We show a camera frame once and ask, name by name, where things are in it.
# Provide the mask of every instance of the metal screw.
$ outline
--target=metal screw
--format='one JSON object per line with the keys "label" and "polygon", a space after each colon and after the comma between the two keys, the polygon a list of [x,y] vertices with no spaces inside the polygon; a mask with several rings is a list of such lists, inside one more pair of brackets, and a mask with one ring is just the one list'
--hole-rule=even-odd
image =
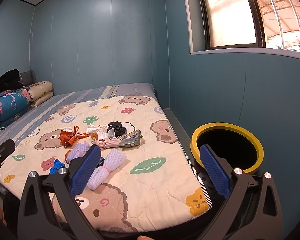
{"label": "metal screw", "polygon": [[243,171],[242,171],[240,168],[235,168],[235,169],[234,169],[234,173],[237,174],[237,175],[241,175],[242,172],[243,172]]}
{"label": "metal screw", "polygon": [[36,172],[35,172],[35,171],[31,171],[31,172],[29,173],[29,177],[30,177],[30,178],[35,177],[35,175],[36,175]]}
{"label": "metal screw", "polygon": [[266,177],[267,179],[270,179],[270,178],[271,178],[271,174],[270,174],[269,172],[265,172],[265,177]]}
{"label": "metal screw", "polygon": [[59,174],[65,174],[66,172],[67,172],[67,169],[64,168],[64,167],[62,167],[62,168],[60,168],[60,169],[58,170],[58,173],[59,173]]}

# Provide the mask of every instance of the window frame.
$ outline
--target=window frame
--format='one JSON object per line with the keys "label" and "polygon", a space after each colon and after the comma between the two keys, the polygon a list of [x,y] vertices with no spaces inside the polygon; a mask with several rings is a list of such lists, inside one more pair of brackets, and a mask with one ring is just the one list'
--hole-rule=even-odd
{"label": "window frame", "polygon": [[250,10],[252,14],[256,42],[248,44],[233,44],[233,45],[224,45],[212,47],[210,42],[210,29],[208,21],[208,9],[205,0],[200,0],[203,25],[206,33],[205,45],[208,50],[211,49],[229,49],[229,48],[265,48],[266,47],[266,37],[262,21],[261,11],[258,6],[257,0],[248,0],[250,5]]}

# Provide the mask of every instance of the blue floral blanket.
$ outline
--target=blue floral blanket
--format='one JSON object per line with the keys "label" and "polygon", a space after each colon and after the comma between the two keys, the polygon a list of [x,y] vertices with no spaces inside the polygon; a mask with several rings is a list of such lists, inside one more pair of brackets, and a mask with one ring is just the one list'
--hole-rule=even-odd
{"label": "blue floral blanket", "polygon": [[30,95],[20,89],[0,97],[0,127],[5,127],[23,115],[29,107]]}

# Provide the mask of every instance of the pink cloth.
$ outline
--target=pink cloth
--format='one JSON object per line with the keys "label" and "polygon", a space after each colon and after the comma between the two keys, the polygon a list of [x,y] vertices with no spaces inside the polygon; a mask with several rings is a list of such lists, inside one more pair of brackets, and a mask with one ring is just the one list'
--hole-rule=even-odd
{"label": "pink cloth", "polygon": [[118,146],[118,144],[120,142],[121,142],[121,140],[116,139],[116,138],[107,140],[105,142],[102,142],[102,141],[99,141],[99,140],[96,140],[96,139],[92,140],[92,143],[95,144],[95,145],[98,145],[101,150],[108,149],[108,148],[115,148],[115,147]]}

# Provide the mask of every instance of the leaf print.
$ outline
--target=leaf print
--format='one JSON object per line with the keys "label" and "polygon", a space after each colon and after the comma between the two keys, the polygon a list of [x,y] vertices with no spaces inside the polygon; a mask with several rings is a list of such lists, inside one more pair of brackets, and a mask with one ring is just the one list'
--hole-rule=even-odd
{"label": "leaf print", "polygon": [[20,114],[16,114],[12,119],[15,121],[15,120],[19,119],[20,116],[21,116]]}
{"label": "leaf print", "polygon": [[131,171],[130,174],[140,174],[140,173],[146,173],[146,172],[153,172],[160,168],[165,162],[166,158],[151,158],[148,160],[145,160],[141,163],[139,163],[137,166],[135,166]]}
{"label": "leaf print", "polygon": [[19,154],[19,155],[13,156],[13,158],[15,161],[22,161],[25,158],[25,156],[23,154]]}

